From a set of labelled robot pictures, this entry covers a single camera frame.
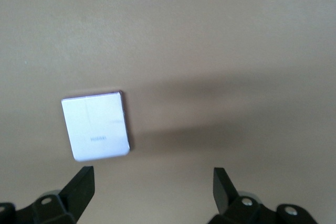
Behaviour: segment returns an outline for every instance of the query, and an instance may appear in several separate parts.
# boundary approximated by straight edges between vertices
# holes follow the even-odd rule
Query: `black plastic part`
[[[235,186],[223,168],[214,168],[213,194],[217,209],[221,215],[239,196]]]
[[[297,212],[297,215],[291,215],[286,212],[286,207],[294,208]],[[290,224],[300,224],[300,223],[309,223],[317,224],[313,217],[302,207],[290,204],[282,204],[277,207],[277,213],[286,223]]]
[[[74,224],[95,193],[93,167],[83,167],[58,195],[45,195],[15,211],[11,203],[0,204],[0,224]]]
[[[76,222],[95,194],[93,166],[83,167],[58,194]]]
[[[223,168],[214,169],[214,198],[219,211],[208,224],[317,224],[303,208],[283,204],[274,212],[259,204],[255,199],[239,196],[236,188]],[[286,211],[295,209],[295,214]]]

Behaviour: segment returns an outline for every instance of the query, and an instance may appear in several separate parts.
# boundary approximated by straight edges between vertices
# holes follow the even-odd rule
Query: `metal screw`
[[[250,200],[249,198],[244,198],[244,199],[242,199],[242,203],[243,203],[245,206],[252,206],[252,205],[253,205],[252,200]]]
[[[298,215],[298,212],[295,210],[295,208],[293,207],[285,207],[285,211],[286,213],[288,213],[289,215]]]
[[[43,199],[42,201],[41,201],[41,204],[42,205],[45,205],[45,204],[48,204],[48,203],[50,203],[51,202],[51,198],[45,198],[45,199]]]

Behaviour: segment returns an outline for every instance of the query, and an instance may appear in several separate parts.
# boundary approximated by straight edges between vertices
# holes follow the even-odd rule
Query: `screw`
[[[295,208],[293,207],[285,207],[285,211],[286,213],[288,213],[289,215],[298,215],[298,212],[295,210]]]
[[[42,205],[46,205],[46,204],[48,204],[48,203],[50,203],[51,202],[51,198],[45,198],[45,199],[43,199],[42,201],[41,201],[41,204]]]
[[[252,206],[252,205],[253,205],[252,200],[250,200],[249,198],[244,198],[244,199],[242,199],[242,203],[243,203],[245,206]]]

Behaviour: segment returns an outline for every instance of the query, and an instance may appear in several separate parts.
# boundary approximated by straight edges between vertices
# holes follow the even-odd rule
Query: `beige wall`
[[[94,165],[80,223],[207,223],[212,169],[336,222],[336,0],[0,0],[0,201]],[[121,89],[135,148],[77,163],[60,100]]]

